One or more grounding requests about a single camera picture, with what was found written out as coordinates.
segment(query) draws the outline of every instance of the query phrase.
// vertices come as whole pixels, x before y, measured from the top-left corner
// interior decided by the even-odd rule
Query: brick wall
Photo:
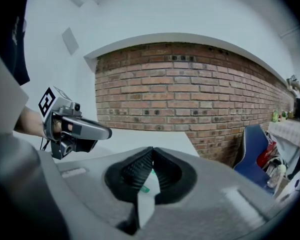
[[[154,43],[98,58],[97,118],[111,128],[183,131],[202,157],[231,165],[244,127],[266,130],[293,95],[271,73],[230,51]]]

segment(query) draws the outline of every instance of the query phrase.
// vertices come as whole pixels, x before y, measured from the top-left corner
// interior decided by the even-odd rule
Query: black sleeve
[[[24,55],[23,32],[27,0],[6,0],[0,11],[0,57],[15,80],[23,85],[30,81]]]

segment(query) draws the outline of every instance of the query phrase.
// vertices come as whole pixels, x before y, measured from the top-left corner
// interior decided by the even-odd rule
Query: cable
[[[43,142],[44,142],[44,137],[42,137],[42,139],[41,139],[41,145],[40,145],[40,149],[39,150],[41,150]]]
[[[49,142],[50,142],[50,140],[47,140],[47,141],[46,141],[46,144],[45,144],[45,145],[43,146],[43,148],[42,148],[42,150],[43,150],[43,151],[45,151],[45,150],[46,150],[46,148],[47,148],[47,146],[48,146]]]

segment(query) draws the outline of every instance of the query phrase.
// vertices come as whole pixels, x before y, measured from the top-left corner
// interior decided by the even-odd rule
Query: white tablecloth
[[[268,132],[274,136],[300,148],[300,122],[295,120],[285,120],[282,122],[270,122]]]
[[[294,171],[300,156],[300,147],[286,141],[284,138],[274,136],[269,133],[271,140],[276,142],[276,148],[282,159],[287,164],[285,175],[289,175]]]

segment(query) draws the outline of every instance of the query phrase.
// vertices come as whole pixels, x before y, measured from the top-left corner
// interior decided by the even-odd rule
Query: green label
[[[150,191],[150,189],[147,188],[146,186],[142,186],[141,191],[144,192],[144,193],[148,193]]]

